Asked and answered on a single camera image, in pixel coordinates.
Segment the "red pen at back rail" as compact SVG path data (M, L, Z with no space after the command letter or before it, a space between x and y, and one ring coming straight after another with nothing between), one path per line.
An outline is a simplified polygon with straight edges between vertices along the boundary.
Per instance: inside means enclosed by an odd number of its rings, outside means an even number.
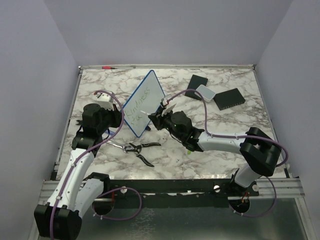
M101 67L102 70L116 70L116 67L112 67L112 66L102 66Z

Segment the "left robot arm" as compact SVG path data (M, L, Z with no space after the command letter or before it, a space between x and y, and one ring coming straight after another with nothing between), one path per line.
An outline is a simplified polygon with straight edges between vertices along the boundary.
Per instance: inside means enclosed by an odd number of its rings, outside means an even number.
M34 218L39 235L52 240L75 240L82 219L94 199L106 197L111 190L107 175L93 177L82 186L85 174L103 143L109 128L119 129L123 116L115 104L103 108L97 103L84 106L80 129L72 140L66 169L46 203L38 204Z

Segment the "black flat box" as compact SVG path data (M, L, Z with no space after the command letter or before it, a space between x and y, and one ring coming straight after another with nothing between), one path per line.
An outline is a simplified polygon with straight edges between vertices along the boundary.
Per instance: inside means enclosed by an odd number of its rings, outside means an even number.
M193 74L190 81L189 81L187 89L196 90L200 85L206 86L207 83L208 83L208 79L206 77L202 77L202 76L198 76L198 75ZM194 91L186 91L184 93L184 95L186 97L194 99L194 100L198 100L198 101L201 100L201 98L198 95L196 95L196 93Z

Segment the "aluminium table frame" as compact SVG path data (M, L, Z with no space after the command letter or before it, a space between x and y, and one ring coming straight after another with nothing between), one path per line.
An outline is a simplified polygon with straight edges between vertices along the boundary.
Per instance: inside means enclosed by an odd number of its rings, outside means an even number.
M223 151L240 154L246 165L231 178L207 179L204 185L188 180L111 180L107 174L85 173L101 145L107 142L103 134L110 128L120 130L128 114L117 99L108 108L88 104L83 109L80 129L72 141L69 162L57 187L44 204L34 210L34 218L41 237L52 240L75 240L81 230L82 219L88 209L101 219L108 218L104 207L95 207L95 200L110 197L109 207L115 202L151 194L158 207L175 207L178 200L183 207L200 205L230 208L242 217L248 217L249 198L259 196L254 190L261 177L270 179L279 157L287 150L257 127L245 133L211 133L199 129L183 111L173 112L172 99L164 97L155 102L153 113L147 115L157 130L167 130L187 150L192 152Z

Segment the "black network switch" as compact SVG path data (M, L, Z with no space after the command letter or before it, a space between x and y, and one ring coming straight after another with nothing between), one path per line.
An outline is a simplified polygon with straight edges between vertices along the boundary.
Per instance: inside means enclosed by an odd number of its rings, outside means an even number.
M245 98L238 90L234 88L224 92L217 93L214 97L214 102L220 111L229 109L234 106L244 104L246 102Z

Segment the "white small router box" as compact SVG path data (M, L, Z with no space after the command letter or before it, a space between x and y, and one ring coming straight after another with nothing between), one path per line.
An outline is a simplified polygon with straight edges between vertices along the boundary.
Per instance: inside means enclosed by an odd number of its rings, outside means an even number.
M200 84L197 87L196 92L194 94L199 98L202 96L207 103L210 103L216 95L216 93L213 90L211 90L203 84Z

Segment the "blue framed whiteboard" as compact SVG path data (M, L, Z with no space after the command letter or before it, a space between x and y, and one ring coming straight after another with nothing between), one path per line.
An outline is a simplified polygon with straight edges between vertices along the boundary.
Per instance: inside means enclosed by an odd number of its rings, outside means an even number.
M136 137L141 137L150 123L148 116L140 111L156 112L164 97L155 71L150 70L123 106L124 121Z

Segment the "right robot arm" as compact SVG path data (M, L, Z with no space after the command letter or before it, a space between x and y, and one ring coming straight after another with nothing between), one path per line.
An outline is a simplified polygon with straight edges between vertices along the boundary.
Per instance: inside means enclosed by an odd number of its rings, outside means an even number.
M242 155L246 164L232 176L229 189L240 196L260 177L271 177L278 164L282 148L257 127L240 135L208 134L193 126L183 111L160 110L148 115L157 130L167 130L191 152L221 151Z

